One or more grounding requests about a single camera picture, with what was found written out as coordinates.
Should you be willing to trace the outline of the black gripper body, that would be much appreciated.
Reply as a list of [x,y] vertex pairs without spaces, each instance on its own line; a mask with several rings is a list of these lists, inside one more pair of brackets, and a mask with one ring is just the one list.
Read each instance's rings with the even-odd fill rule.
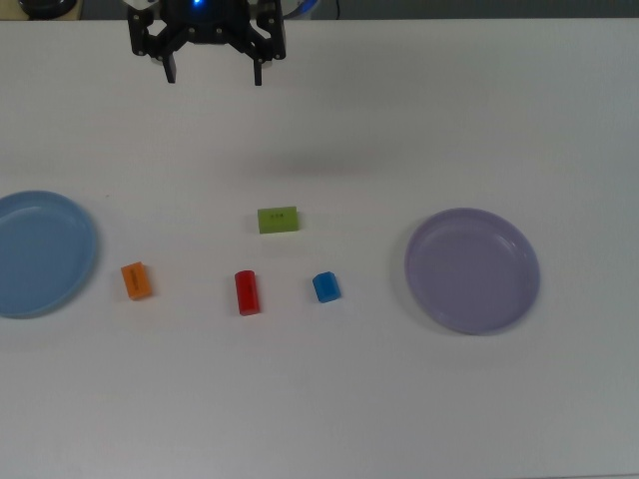
[[205,22],[167,19],[166,27],[162,31],[162,45],[182,46],[185,43],[194,43],[252,46],[250,30],[250,20],[245,17]]

